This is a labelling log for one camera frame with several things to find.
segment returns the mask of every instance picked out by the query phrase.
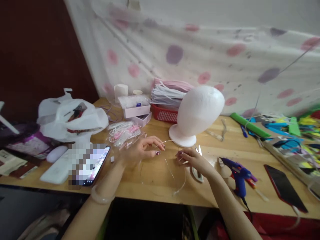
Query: woman's left hand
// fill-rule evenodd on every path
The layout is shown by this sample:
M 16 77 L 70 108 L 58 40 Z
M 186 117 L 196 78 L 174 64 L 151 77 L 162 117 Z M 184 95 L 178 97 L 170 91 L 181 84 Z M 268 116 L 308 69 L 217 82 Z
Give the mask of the woman's left hand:
M 146 151 L 147 147 L 153 144 L 164 151 L 165 145 L 162 141 L 156 136 L 151 136 L 139 139 L 130 148 L 121 151 L 120 160 L 128 165 L 128 163 L 138 162 L 142 159 L 153 158 L 160 154 L 159 150 Z

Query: wooden desk surface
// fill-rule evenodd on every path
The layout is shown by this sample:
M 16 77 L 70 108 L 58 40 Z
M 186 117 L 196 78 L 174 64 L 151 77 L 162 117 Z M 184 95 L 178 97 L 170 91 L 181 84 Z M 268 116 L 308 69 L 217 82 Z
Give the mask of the wooden desk surface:
M 95 106 L 102 106 L 108 104 L 105 98 L 100 98 L 95 102 Z M 121 109 L 112 107 L 112 112 L 121 114 Z M 261 197 L 246 184 L 247 196 L 246 201 L 252 212 L 296 216 L 292 208 L 282 202 L 264 169 L 264 164 L 268 164 L 286 173 L 291 184 L 302 199 L 309 213 L 302 213 L 302 217 L 320 219 L 320 202 L 312 196 L 307 190 L 307 187 L 301 183 L 291 172 L 289 172 L 277 159 L 275 159 L 266 149 L 260 148 L 256 140 L 249 136 L 244 138 L 239 124 L 230 117 L 220 116 L 210 130 L 221 134 L 223 125 L 221 119 L 226 119 L 227 133 L 223 142 L 218 141 L 207 133 L 203 132 L 197 135 L 197 144 L 200 144 L 203 156 L 211 163 L 215 163 L 217 156 L 227 157 L 233 161 L 240 162 L 248 168 L 258 178 L 258 189 L 269 198 L 269 202 L 264 202 Z M 170 140 L 168 130 L 170 123 L 165 123 L 152 119 L 143 130 L 148 136 L 158 136 L 162 141 Z M 93 143 L 105 143 L 107 138 L 106 130 L 92 136 Z M 166 142 L 166 150 L 161 152 L 152 160 L 143 161 L 140 169 L 139 166 L 127 168 L 121 180 L 121 183 L 116 192 L 117 197 L 143 199 L 158 202 L 178 203 L 186 205 L 195 205 L 203 207 L 218 207 L 213 194 L 211 192 L 208 181 L 205 179 L 204 183 L 196 182 L 190 175 L 189 171 L 184 171 L 184 168 L 179 168 L 174 164 L 173 159 L 175 154 L 180 149 L 173 142 Z M 16 179 L 13 177 L 0 177 L 0 184 L 15 185 L 22 187 L 40 188 L 56 191 L 68 191 L 77 193 L 89 194 L 91 188 L 82 187 L 79 190 L 72 190 L 66 181 L 62 185 L 54 185 L 39 180 L 40 176 L 51 166 L 50 163 L 44 161 L 41 166 L 33 173 L 28 175 L 25 179 Z M 108 161 L 104 164 L 99 179 L 107 173 L 111 163 Z M 185 179 L 185 186 L 176 195 L 173 193 L 178 190 Z M 230 187 L 235 187 L 234 180 L 226 179 Z

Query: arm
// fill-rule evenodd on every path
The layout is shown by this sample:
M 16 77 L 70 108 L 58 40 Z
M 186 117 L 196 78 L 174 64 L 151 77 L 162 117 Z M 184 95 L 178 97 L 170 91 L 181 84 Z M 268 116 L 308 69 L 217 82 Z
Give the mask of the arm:
M 106 176 L 99 182 L 96 193 L 99 197 L 112 200 L 120 184 L 123 172 L 130 163 L 135 163 L 141 159 L 151 158 L 157 151 L 145 151 L 148 146 L 155 144 L 160 150 L 164 150 L 164 144 L 157 137 L 148 137 L 138 140 L 129 149 L 120 152 L 119 158 L 115 161 Z M 109 210 L 110 203 L 99 204 L 90 196 L 83 204 L 77 215 L 72 220 L 62 240 L 96 239 L 100 226 Z
M 208 179 L 212 193 L 218 203 L 221 215 L 232 240 L 262 239 L 247 216 L 241 208 L 239 208 L 239 203 L 235 200 L 228 185 L 204 157 L 195 150 L 183 149 L 177 153 L 177 160 L 180 160 L 179 165 L 194 167 Z

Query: purple package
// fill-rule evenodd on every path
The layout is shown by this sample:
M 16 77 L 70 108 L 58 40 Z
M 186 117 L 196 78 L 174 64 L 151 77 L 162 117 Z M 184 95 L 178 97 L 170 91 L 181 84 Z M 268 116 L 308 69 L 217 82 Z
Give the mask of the purple package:
M 53 150 L 51 139 L 42 135 L 40 126 L 33 122 L 13 123 L 20 134 L 13 133 L 6 126 L 0 126 L 0 147 L 6 147 L 39 159 L 45 159 Z

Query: pink box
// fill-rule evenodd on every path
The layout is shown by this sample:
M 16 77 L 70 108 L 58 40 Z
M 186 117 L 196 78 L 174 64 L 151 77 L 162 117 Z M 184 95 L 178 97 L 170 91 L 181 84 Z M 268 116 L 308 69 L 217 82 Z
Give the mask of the pink box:
M 123 109 L 124 118 L 132 118 L 136 116 L 146 115 L 150 112 L 150 105 L 142 106 L 142 107 L 134 107 L 134 108 L 126 108 Z
M 150 113 L 150 99 L 146 95 L 123 96 L 118 99 L 125 119 Z
M 127 120 L 133 121 L 135 124 L 138 124 L 140 127 L 144 127 L 151 120 L 151 117 L 152 117 L 152 113 L 150 112 L 149 114 L 132 117 Z

